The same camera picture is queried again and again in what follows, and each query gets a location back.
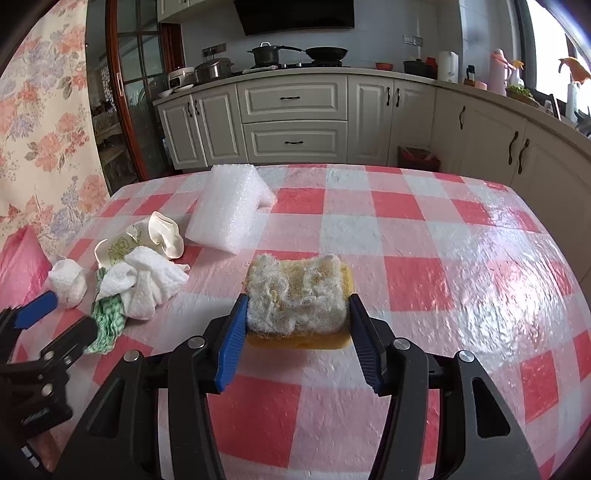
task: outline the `white towel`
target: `white towel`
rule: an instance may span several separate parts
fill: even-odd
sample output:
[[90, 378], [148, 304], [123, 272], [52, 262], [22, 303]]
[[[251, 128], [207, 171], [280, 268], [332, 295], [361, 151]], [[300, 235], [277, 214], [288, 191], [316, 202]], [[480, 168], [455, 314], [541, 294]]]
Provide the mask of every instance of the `white towel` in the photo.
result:
[[87, 289], [84, 268], [71, 258], [57, 261], [47, 278], [51, 283], [51, 290], [67, 309], [75, 307], [84, 298]]
[[126, 317], [150, 320], [156, 306], [176, 295], [189, 279], [188, 265], [177, 265], [148, 247], [136, 247], [105, 275], [97, 300], [121, 295]]

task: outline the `wooden door frame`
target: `wooden door frame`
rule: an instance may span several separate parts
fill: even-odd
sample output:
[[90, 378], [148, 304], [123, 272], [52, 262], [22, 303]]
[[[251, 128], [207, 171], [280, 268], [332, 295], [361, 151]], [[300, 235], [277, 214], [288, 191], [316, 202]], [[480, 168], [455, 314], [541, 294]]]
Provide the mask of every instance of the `wooden door frame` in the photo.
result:
[[134, 164], [135, 171], [140, 181], [149, 180], [142, 151], [135, 136], [134, 126], [131, 121], [131, 114], [125, 98], [125, 86], [119, 62], [119, 38], [117, 35], [117, 0], [106, 0], [105, 4], [105, 41], [107, 48], [107, 64], [109, 66], [109, 77], [113, 86], [113, 100], [119, 114], [119, 123], [125, 138], [125, 145], [129, 156]]

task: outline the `trash can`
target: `trash can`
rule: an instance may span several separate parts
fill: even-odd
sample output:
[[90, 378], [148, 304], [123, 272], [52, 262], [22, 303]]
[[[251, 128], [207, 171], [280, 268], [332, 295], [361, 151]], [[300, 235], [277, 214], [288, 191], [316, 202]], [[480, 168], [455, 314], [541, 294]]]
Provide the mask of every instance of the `trash can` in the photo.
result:
[[438, 172], [441, 161], [429, 150], [398, 147], [398, 167]]

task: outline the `pink plastic bag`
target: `pink plastic bag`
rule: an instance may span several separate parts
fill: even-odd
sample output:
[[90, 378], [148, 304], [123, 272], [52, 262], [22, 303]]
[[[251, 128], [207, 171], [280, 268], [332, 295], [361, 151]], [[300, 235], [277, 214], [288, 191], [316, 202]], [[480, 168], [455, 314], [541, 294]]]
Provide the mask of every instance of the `pink plastic bag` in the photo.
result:
[[51, 270], [32, 228], [10, 235], [0, 252], [0, 311], [38, 297]]

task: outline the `frying pan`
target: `frying pan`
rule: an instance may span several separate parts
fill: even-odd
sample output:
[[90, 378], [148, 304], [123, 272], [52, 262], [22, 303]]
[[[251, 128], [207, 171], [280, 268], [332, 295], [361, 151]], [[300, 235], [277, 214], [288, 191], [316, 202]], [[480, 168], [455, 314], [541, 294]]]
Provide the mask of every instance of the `frying pan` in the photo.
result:
[[348, 51], [339, 47], [314, 47], [308, 48], [306, 54], [315, 61], [339, 61], [345, 58]]

